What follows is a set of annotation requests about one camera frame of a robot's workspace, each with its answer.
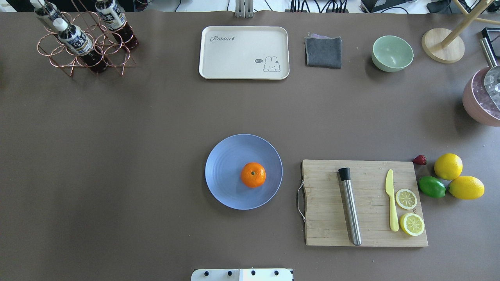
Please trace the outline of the lemon slice far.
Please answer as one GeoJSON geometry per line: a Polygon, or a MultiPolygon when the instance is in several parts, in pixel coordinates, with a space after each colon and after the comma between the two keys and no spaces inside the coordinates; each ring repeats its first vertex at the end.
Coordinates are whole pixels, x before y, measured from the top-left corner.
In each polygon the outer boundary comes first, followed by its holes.
{"type": "Polygon", "coordinates": [[[395,194],[395,202],[399,207],[405,210],[412,210],[417,206],[418,199],[413,191],[401,189],[395,194]]]}

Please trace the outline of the yellow plastic knife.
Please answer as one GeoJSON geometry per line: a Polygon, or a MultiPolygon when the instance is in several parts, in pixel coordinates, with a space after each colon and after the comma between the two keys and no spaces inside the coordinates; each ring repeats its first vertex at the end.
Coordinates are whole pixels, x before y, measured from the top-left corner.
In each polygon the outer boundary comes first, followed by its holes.
{"type": "Polygon", "coordinates": [[[389,227],[392,231],[397,232],[399,230],[399,224],[398,214],[395,208],[395,193],[392,169],[389,169],[386,174],[385,191],[389,196],[389,227]]]}

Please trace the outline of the lemon slice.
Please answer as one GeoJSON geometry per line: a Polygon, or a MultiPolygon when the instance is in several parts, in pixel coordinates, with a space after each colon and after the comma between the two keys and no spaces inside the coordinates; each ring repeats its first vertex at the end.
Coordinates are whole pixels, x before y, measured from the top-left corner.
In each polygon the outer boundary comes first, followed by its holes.
{"type": "Polygon", "coordinates": [[[405,210],[412,210],[417,206],[418,199],[413,191],[401,189],[395,194],[395,202],[399,207],[405,210]]]}
{"type": "Polygon", "coordinates": [[[416,213],[406,213],[400,217],[402,231],[411,236],[421,235],[425,230],[424,220],[416,213]]]}

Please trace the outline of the blue plate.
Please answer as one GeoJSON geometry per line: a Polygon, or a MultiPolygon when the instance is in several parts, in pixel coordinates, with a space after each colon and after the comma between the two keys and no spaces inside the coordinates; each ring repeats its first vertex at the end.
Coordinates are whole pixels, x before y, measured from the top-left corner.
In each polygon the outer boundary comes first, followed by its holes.
{"type": "Polygon", "coordinates": [[[239,134],[219,142],[208,156],[205,179],[211,194],[237,210],[251,210],[270,201],[280,188],[283,166],[276,149],[256,135],[239,134]],[[240,173],[249,162],[261,164],[266,180],[260,187],[247,187],[240,173]]]}

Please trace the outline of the aluminium frame post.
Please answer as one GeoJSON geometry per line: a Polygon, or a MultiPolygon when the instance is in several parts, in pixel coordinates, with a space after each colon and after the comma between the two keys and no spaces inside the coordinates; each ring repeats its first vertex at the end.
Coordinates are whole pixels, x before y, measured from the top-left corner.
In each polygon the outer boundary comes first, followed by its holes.
{"type": "Polygon", "coordinates": [[[253,0],[235,0],[236,18],[253,18],[254,1],[253,0]]]}

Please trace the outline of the tea bottle two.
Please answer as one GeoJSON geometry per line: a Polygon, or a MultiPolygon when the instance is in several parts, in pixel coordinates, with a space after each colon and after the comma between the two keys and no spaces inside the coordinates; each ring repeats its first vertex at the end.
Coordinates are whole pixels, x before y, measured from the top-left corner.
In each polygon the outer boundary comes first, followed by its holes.
{"type": "Polygon", "coordinates": [[[77,25],[68,23],[62,18],[53,22],[57,30],[57,37],[71,53],[79,57],[94,73],[101,73],[107,69],[107,59],[95,50],[94,43],[77,25]]]}

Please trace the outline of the cream rabbit tray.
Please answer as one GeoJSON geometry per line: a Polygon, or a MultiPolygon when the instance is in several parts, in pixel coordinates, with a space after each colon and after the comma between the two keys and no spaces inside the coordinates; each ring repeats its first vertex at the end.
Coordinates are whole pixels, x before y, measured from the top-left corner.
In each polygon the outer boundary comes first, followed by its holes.
{"type": "Polygon", "coordinates": [[[201,35],[199,74],[219,80],[288,77],[288,33],[277,26],[208,26],[201,35]]]}

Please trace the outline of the wooden cup tree stand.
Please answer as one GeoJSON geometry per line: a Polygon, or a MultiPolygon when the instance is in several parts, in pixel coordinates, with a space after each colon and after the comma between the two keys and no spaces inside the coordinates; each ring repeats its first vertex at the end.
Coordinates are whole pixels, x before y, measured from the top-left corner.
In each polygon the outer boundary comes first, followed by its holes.
{"type": "Polygon", "coordinates": [[[479,3],[470,11],[466,11],[459,1],[454,0],[459,10],[464,14],[464,19],[453,30],[446,28],[433,28],[428,30],[421,39],[421,45],[424,52],[437,62],[451,64],[459,61],[465,52],[464,41],[459,37],[462,31],[473,21],[480,21],[493,25],[499,25],[499,21],[478,18],[492,3],[492,0],[480,0],[479,3]]]}

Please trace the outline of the metal ice scoop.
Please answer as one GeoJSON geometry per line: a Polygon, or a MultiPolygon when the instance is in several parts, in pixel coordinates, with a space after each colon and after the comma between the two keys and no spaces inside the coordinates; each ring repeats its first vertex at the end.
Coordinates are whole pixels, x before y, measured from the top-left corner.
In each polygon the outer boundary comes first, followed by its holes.
{"type": "Polygon", "coordinates": [[[489,94],[492,102],[500,110],[500,67],[497,64],[493,51],[489,46],[488,38],[483,37],[480,40],[480,45],[486,57],[486,62],[489,66],[488,71],[485,74],[483,84],[486,92],[489,94]]]}

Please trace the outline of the grey folded cloth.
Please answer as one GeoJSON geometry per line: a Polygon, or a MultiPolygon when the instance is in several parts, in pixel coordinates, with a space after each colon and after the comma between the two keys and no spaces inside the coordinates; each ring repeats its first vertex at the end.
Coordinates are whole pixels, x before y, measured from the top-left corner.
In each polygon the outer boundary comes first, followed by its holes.
{"type": "Polygon", "coordinates": [[[342,67],[342,38],[310,34],[305,37],[305,63],[331,69],[342,67]]]}

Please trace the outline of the wooden cutting board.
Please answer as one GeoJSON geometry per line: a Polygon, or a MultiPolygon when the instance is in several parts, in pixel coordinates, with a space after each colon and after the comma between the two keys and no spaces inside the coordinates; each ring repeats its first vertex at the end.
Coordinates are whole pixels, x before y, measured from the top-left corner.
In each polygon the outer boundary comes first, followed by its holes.
{"type": "Polygon", "coordinates": [[[388,171],[394,191],[408,189],[419,197],[414,164],[397,161],[303,160],[305,243],[308,246],[352,247],[339,169],[350,168],[362,247],[427,247],[426,233],[416,237],[389,227],[388,171]]]}

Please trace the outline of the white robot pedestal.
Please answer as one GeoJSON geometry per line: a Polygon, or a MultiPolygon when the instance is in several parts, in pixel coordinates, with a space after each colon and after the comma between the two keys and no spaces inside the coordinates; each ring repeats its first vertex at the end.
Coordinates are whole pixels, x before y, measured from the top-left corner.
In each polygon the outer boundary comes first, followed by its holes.
{"type": "Polygon", "coordinates": [[[249,268],[249,269],[198,269],[191,275],[191,281],[293,281],[292,269],[249,268]]]}

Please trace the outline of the tea bottle three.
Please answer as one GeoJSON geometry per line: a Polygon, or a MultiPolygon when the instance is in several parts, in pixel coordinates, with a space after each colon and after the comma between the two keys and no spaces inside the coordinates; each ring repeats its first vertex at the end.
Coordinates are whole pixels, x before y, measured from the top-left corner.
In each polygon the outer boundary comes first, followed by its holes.
{"type": "Polygon", "coordinates": [[[57,18],[62,18],[66,21],[66,18],[61,14],[60,10],[51,2],[46,2],[44,0],[30,0],[30,3],[34,7],[34,12],[38,20],[49,30],[54,28],[53,22],[57,18]]]}

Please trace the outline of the lemon slice near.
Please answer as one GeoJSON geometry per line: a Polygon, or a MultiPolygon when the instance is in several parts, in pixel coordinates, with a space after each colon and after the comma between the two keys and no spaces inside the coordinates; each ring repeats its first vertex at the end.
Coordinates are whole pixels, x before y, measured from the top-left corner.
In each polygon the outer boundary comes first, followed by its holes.
{"type": "Polygon", "coordinates": [[[400,217],[402,231],[411,236],[421,235],[425,230],[424,220],[416,213],[406,213],[400,217]]]}

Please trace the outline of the whole lemon two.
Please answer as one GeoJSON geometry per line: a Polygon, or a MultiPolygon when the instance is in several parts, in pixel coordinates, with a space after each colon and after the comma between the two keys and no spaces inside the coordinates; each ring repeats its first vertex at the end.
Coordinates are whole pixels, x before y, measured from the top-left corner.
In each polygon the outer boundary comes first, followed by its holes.
{"type": "Polygon", "coordinates": [[[458,199],[473,200],[484,195],[485,187],[481,180],[473,176],[459,176],[449,183],[448,191],[458,199]]]}

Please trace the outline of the pink bowl with ice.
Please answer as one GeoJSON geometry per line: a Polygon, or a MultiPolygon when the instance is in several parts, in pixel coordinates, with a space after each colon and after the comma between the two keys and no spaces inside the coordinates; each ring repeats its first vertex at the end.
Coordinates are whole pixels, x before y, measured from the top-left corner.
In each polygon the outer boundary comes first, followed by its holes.
{"type": "Polygon", "coordinates": [[[462,103],[468,115],[486,126],[499,127],[499,109],[484,88],[484,77],[488,67],[477,71],[467,82],[462,103]]]}

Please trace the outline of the tea bottle one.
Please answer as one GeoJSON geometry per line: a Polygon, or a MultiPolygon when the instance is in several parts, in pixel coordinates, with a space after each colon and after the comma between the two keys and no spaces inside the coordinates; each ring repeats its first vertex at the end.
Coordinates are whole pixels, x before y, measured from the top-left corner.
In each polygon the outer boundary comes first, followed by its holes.
{"type": "Polygon", "coordinates": [[[116,0],[97,0],[95,9],[118,43],[123,43],[129,50],[134,49],[139,44],[116,0]]]}

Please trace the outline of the red strawberry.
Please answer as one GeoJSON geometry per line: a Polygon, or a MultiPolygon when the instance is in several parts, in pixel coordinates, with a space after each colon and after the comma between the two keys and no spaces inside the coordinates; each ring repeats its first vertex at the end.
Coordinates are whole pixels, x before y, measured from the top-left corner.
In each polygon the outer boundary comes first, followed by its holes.
{"type": "Polygon", "coordinates": [[[418,155],[412,160],[412,162],[417,165],[426,165],[427,157],[425,155],[418,155]]]}

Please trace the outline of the green lime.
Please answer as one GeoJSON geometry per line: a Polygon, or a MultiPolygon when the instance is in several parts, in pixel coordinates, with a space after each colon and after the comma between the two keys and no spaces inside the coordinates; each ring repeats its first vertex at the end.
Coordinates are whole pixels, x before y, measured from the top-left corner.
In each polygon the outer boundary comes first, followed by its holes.
{"type": "Polygon", "coordinates": [[[427,196],[439,199],[445,196],[446,187],[436,177],[423,176],[418,180],[418,188],[427,196]]]}

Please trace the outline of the green bowl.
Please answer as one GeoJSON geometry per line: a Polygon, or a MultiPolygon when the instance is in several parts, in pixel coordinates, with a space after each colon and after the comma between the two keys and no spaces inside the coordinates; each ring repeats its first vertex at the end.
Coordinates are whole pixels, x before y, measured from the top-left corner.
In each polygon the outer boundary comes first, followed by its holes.
{"type": "Polygon", "coordinates": [[[414,60],[414,52],[404,39],[387,35],[373,43],[371,58],[378,69],[392,73],[409,66],[414,60]]]}

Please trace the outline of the orange fruit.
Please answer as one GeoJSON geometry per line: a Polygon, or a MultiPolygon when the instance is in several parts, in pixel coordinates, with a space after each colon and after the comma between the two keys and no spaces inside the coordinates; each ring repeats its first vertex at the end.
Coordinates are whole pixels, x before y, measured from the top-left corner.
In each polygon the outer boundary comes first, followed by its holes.
{"type": "Polygon", "coordinates": [[[264,166],[258,162],[249,162],[242,168],[240,179],[247,187],[260,187],[266,181],[266,170],[264,166]]]}

